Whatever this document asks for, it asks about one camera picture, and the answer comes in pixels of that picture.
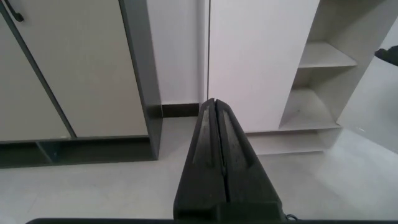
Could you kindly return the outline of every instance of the baseboard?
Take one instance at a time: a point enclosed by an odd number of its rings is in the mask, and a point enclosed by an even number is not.
[[[199,103],[162,105],[164,118],[198,116]]]
[[[149,136],[0,144],[0,168],[153,161]]]

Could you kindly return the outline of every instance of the black plastic part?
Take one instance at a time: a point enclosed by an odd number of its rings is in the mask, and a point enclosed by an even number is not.
[[[282,202],[231,108],[217,100],[216,110],[226,166],[229,206],[225,211],[231,210],[227,217],[232,220],[239,217],[242,220],[283,220]]]
[[[374,53],[374,56],[392,65],[398,66],[398,45],[393,46],[388,50],[379,49]]]
[[[214,220],[226,202],[214,99],[201,106],[174,200],[176,220]]]
[[[282,221],[282,203],[231,108],[202,104],[174,201],[176,220]]]
[[[379,220],[299,220],[300,224],[390,224],[397,221],[379,221]],[[181,221],[181,220],[151,220],[151,219],[117,219],[117,218],[38,218],[27,224],[276,224],[277,221],[235,221],[235,222],[204,222],[201,220]]]

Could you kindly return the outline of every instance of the white tile floor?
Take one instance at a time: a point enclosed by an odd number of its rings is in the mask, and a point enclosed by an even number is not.
[[[172,218],[195,120],[164,120],[159,161],[0,170],[0,224],[39,217]],[[260,160],[286,213],[398,220],[398,155],[349,131],[325,153]]]

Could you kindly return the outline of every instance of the open shelf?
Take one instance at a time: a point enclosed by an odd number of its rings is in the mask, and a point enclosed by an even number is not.
[[[256,155],[317,152],[328,149],[315,130],[255,133],[247,134],[247,137]]]
[[[356,61],[326,42],[305,45],[299,68],[355,66]]]
[[[279,131],[339,128],[328,108],[308,88],[292,89]]]

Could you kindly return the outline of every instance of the cabinet door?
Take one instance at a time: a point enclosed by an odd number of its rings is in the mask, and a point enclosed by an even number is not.
[[[17,40],[0,16],[0,141],[69,137]]]
[[[318,3],[211,1],[209,98],[244,131],[278,130]]]
[[[78,137],[147,135],[118,1],[11,2],[25,18],[16,26]]]
[[[398,19],[381,44],[398,45]],[[374,57],[338,124],[398,152],[398,67]]]

